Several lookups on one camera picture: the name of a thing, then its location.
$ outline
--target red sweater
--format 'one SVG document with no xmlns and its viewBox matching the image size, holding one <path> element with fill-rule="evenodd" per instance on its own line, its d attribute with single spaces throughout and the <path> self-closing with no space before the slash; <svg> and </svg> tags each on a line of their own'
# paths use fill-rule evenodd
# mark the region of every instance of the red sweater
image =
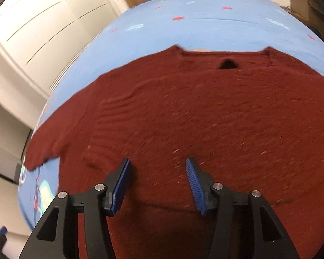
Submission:
<svg viewBox="0 0 324 259">
<path fill-rule="evenodd" d="M 25 166 L 58 156 L 70 194 L 132 160 L 132 186 L 108 219 L 118 259 L 201 258 L 208 219 L 187 181 L 190 156 L 234 191 L 260 190 L 301 259 L 324 242 L 324 77 L 273 48 L 173 46 L 101 75 L 37 130 Z"/>
</svg>

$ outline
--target cartoon print on bed sheet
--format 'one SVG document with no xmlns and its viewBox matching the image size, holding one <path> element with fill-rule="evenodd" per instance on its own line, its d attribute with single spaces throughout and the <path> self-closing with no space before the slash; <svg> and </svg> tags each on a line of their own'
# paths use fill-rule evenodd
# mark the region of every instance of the cartoon print on bed sheet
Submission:
<svg viewBox="0 0 324 259">
<path fill-rule="evenodd" d="M 38 174 L 36 178 L 35 196 L 33 203 L 33 215 L 35 225 L 40 220 L 44 212 L 47 210 L 48 206 L 54 199 L 54 194 L 52 193 L 49 183 L 43 180 L 40 184 L 40 168 L 37 168 Z"/>
</svg>

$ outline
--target blue bed sheet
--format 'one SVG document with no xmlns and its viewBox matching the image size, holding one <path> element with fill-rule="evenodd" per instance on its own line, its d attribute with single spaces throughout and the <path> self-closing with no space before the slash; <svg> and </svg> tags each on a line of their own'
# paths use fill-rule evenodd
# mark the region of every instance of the blue bed sheet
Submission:
<svg viewBox="0 0 324 259">
<path fill-rule="evenodd" d="M 87 46 L 56 87 L 40 123 L 99 75 L 174 44 L 209 51 L 272 46 L 324 75 L 324 43 L 269 0 L 153 0 L 122 14 Z M 58 158 L 32 172 L 22 167 L 18 201 L 31 229 L 57 193 L 58 173 Z"/>
</svg>

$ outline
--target ribbed blue rubber pad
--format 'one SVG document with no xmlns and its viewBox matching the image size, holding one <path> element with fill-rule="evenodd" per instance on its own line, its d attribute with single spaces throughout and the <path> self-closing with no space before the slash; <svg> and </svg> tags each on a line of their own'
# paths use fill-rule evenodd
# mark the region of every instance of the ribbed blue rubber pad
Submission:
<svg viewBox="0 0 324 259">
<path fill-rule="evenodd" d="M 186 160 L 186 174 L 187 174 L 188 182 L 190 183 L 191 186 L 195 205 L 197 206 L 197 209 L 201 212 L 202 215 L 206 215 L 206 212 L 208 210 L 205 205 L 205 194 L 190 159 Z"/>
<path fill-rule="evenodd" d="M 113 202 L 111 205 L 111 212 L 113 214 L 116 214 L 120 210 L 121 204 L 124 200 L 130 177 L 129 164 L 130 160 L 127 160 L 123 170 L 121 171 L 120 178 L 113 190 Z"/>
</svg>

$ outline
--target sweater sleeve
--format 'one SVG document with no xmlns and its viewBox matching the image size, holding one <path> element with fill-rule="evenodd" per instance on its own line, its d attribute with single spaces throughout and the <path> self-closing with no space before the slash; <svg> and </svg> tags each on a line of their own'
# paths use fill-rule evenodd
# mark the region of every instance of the sweater sleeve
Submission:
<svg viewBox="0 0 324 259">
<path fill-rule="evenodd" d="M 92 99 L 95 83 L 74 94 L 33 134 L 24 162 L 28 170 L 41 166 L 49 158 L 59 157 L 67 149 Z"/>
</svg>

